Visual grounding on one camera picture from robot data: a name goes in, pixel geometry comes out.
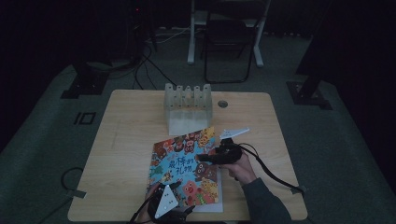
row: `person's left hand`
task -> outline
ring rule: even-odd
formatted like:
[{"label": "person's left hand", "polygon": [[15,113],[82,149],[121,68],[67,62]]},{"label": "person's left hand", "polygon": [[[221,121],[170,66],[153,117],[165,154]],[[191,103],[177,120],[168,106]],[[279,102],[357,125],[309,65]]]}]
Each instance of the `person's left hand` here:
[{"label": "person's left hand", "polygon": [[[150,190],[146,194],[145,200],[147,198],[149,198],[155,192],[155,190],[158,188],[158,186],[160,186],[160,183],[156,183],[151,186]],[[145,207],[143,207],[142,211],[140,211],[139,217],[136,219],[136,223],[154,223],[154,222],[150,221],[148,208],[149,208],[149,202],[146,203]]]}]

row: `black cable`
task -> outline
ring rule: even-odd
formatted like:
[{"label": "black cable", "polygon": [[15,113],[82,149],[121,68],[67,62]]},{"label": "black cable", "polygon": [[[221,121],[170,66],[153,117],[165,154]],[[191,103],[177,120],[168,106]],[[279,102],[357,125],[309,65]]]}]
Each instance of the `black cable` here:
[{"label": "black cable", "polygon": [[61,205],[56,207],[54,210],[52,210],[46,217],[43,217],[37,224],[42,224],[44,223],[49,217],[51,217],[53,214],[58,212],[61,208],[63,208],[65,205],[70,203],[73,200],[73,198],[68,198],[66,201],[64,201]]},{"label": "black cable", "polygon": [[[80,170],[81,172],[83,171],[82,168],[79,167],[73,167],[70,168],[68,170],[66,170],[61,177],[61,185],[64,189],[66,190],[76,190],[76,189],[71,189],[69,187],[66,186],[65,182],[64,182],[64,178],[66,177],[66,175],[68,175],[71,171],[75,171],[75,170]],[[73,200],[73,198],[68,198],[67,200],[65,200],[63,203],[61,203],[58,207],[56,207],[55,209],[53,209],[48,215],[46,215],[45,217],[43,217],[37,224],[42,224],[44,223],[49,217],[51,217],[53,214],[55,214],[56,212],[58,212],[61,208],[63,208],[65,205],[67,205],[68,203],[70,203]]]},{"label": "black cable", "polygon": [[134,84],[137,83],[137,85],[140,87],[140,90],[143,90],[142,85],[140,84],[139,80],[137,79],[137,72],[139,71],[140,66],[142,66],[142,64],[145,61],[140,61],[140,64],[136,67],[136,69],[134,70],[134,83],[132,84],[132,90],[134,90]]},{"label": "black cable", "polygon": [[146,58],[147,61],[149,63],[151,63],[155,68],[157,68],[157,70],[163,75],[163,77],[165,77],[168,81],[170,81],[173,85],[177,86],[177,84],[175,82],[173,82],[164,72],[163,70],[161,70],[154,62],[152,62],[149,58]]},{"label": "black cable", "polygon": [[154,87],[154,89],[157,90],[157,87],[154,85],[151,78],[149,77],[149,70],[148,70],[148,67],[146,66],[146,64],[145,64],[145,69],[146,69],[146,77],[148,78],[148,81],[151,83],[151,85]]},{"label": "black cable", "polygon": [[[250,146],[251,148],[253,148],[253,149],[256,151],[256,154],[254,154],[253,152],[251,152],[251,151],[248,150],[247,148],[242,147],[241,145]],[[287,187],[289,187],[289,188],[291,188],[291,189],[295,189],[295,190],[301,192],[301,194],[302,194],[303,197],[304,197],[304,191],[303,191],[302,189],[300,189],[300,188],[298,188],[298,187],[296,187],[296,186],[293,186],[292,184],[289,184],[288,182],[285,182],[285,181],[279,179],[277,176],[275,176],[273,173],[271,173],[271,171],[267,168],[267,166],[264,164],[264,162],[262,161],[262,159],[260,159],[259,154],[257,153],[256,148],[254,148],[253,146],[251,146],[251,145],[249,145],[249,144],[246,144],[246,143],[239,144],[239,146],[240,146],[242,149],[244,149],[247,153],[253,155],[253,156],[256,158],[256,161],[262,166],[262,169],[264,170],[264,172],[265,172],[266,174],[268,174],[271,178],[273,178],[276,182],[278,182],[278,183],[280,183],[280,184],[282,184],[282,185],[284,185],[284,186],[287,186]]]},{"label": "black cable", "polygon": [[137,216],[139,215],[140,211],[142,211],[143,207],[146,205],[146,203],[148,203],[149,201],[151,201],[154,197],[157,196],[157,194],[159,193],[159,191],[153,193],[151,196],[149,196],[143,203],[142,205],[140,205],[139,209],[137,209],[137,211],[134,213],[134,215],[131,217],[131,220],[128,222],[129,224],[133,224],[135,223],[134,220],[137,218]]}]

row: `black device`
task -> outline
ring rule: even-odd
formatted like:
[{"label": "black device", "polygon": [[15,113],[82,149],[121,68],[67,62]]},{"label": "black device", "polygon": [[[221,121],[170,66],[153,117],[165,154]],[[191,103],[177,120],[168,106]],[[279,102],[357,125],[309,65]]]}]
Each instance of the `black device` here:
[{"label": "black device", "polygon": [[235,144],[233,139],[225,138],[220,141],[219,147],[215,147],[216,154],[197,155],[198,161],[210,161],[213,164],[230,164],[239,161],[242,157],[241,146]]},{"label": "black device", "polygon": [[[184,210],[180,211],[169,211],[161,217],[156,218],[155,214],[157,212],[158,206],[160,204],[161,198],[163,197],[163,190],[165,189],[164,184],[160,184],[157,190],[154,192],[154,197],[148,203],[148,215],[154,223],[165,224],[165,223],[175,223],[175,224],[183,224],[186,222],[187,215],[192,212],[192,209],[195,206],[191,206]],[[169,185],[170,189],[175,189],[180,186],[180,182],[173,183]]]}]

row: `wire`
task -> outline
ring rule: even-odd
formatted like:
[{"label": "wire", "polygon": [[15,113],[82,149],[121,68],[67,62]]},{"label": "wire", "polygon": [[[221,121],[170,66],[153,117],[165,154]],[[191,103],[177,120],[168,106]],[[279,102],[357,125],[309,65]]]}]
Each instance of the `wire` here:
[{"label": "wire", "polygon": [[129,224],[133,224],[135,223],[134,220],[137,218],[137,216],[139,215],[140,211],[142,211],[143,207],[146,205],[146,203],[148,203],[149,201],[151,201],[154,197],[156,197],[159,194],[159,191],[153,193],[151,196],[149,196],[143,203],[142,205],[140,205],[139,209],[137,209],[137,211],[134,213],[134,215],[131,217],[131,220],[129,221]]},{"label": "wire", "polygon": [[[254,151],[256,152],[256,154],[254,154],[253,152],[251,152],[251,151],[248,150],[247,148],[242,147],[241,145],[250,146],[251,148],[254,149]],[[304,197],[304,191],[303,191],[302,189],[300,189],[300,188],[298,188],[298,187],[296,187],[296,186],[293,186],[292,184],[289,184],[288,182],[285,182],[285,181],[279,179],[277,176],[275,176],[273,173],[271,173],[271,171],[270,171],[270,170],[268,169],[268,167],[264,164],[264,162],[262,161],[262,159],[260,159],[259,154],[257,153],[256,148],[254,148],[253,146],[251,146],[251,145],[249,145],[249,144],[246,144],[246,143],[239,144],[239,146],[240,146],[242,149],[244,149],[247,153],[253,155],[253,156],[256,158],[256,161],[262,166],[262,169],[264,170],[264,172],[265,172],[266,174],[268,174],[271,178],[273,178],[276,182],[278,182],[278,183],[280,183],[280,184],[282,184],[282,185],[284,185],[284,186],[287,186],[287,187],[289,187],[289,188],[291,188],[291,189],[295,189],[295,190],[301,192],[301,194],[302,194],[303,197]]]},{"label": "wire", "polygon": [[[136,69],[134,70],[134,83],[132,85],[132,89],[134,89],[134,84],[137,83],[137,85],[139,86],[139,88],[141,90],[143,90],[143,86],[140,84],[138,78],[137,78],[137,73],[140,69],[140,67],[142,66],[142,64],[145,65],[146,67],[146,62],[151,63],[151,65],[153,65],[162,75],[163,77],[165,77],[170,83],[172,83],[173,85],[177,86],[177,84],[172,81],[164,72],[163,70],[161,70],[161,68],[159,68],[149,57],[151,56],[152,53],[152,49],[150,46],[148,46],[147,44],[145,44],[145,47],[148,48],[148,56],[146,56],[144,53],[142,54],[142,57],[144,58],[141,63],[136,67]],[[154,83],[152,82],[151,78],[149,77],[149,71],[146,67],[146,76],[148,77],[149,82],[151,83],[151,85],[154,87],[155,90],[157,90],[157,87],[154,85]]]},{"label": "wire", "polygon": [[[176,37],[176,36],[178,36],[178,35],[184,34],[184,32],[188,31],[189,28],[190,28],[190,27],[187,27],[186,29],[180,31],[179,33],[172,34],[172,36],[168,37],[167,39],[165,39],[165,40],[163,40],[163,41],[157,42],[157,44],[165,43],[166,41],[168,41],[168,40],[170,40],[170,39],[172,39],[172,38],[174,38],[174,37]],[[146,42],[152,43],[152,41],[150,41],[150,39],[151,39],[151,38],[149,38],[148,40],[146,40]]]},{"label": "wire", "polygon": [[[64,178],[71,172],[71,171],[75,171],[75,170],[79,170],[79,171],[83,171],[82,168],[80,167],[73,167],[70,168],[68,170],[66,170],[61,177],[61,185],[64,189],[67,190],[76,190],[76,189],[71,189],[69,187],[66,186],[65,182],[64,182]],[[58,212],[61,208],[63,208],[65,205],[67,205],[68,203],[70,203],[73,200],[73,198],[68,198],[66,199],[63,203],[61,203],[58,207],[56,207],[55,209],[53,209],[48,215],[46,215],[45,217],[43,217],[37,224],[42,224],[44,223],[49,217],[51,217],[53,214],[55,214],[56,212]]]}]

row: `book cover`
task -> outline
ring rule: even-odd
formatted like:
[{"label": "book cover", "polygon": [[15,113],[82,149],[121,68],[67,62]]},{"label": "book cover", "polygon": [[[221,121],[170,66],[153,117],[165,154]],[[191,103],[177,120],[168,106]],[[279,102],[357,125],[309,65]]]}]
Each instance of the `book cover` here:
[{"label": "book cover", "polygon": [[180,186],[173,190],[179,207],[217,203],[218,168],[195,157],[197,154],[214,153],[214,144],[214,127],[154,144],[148,186],[156,182],[180,182]]}]

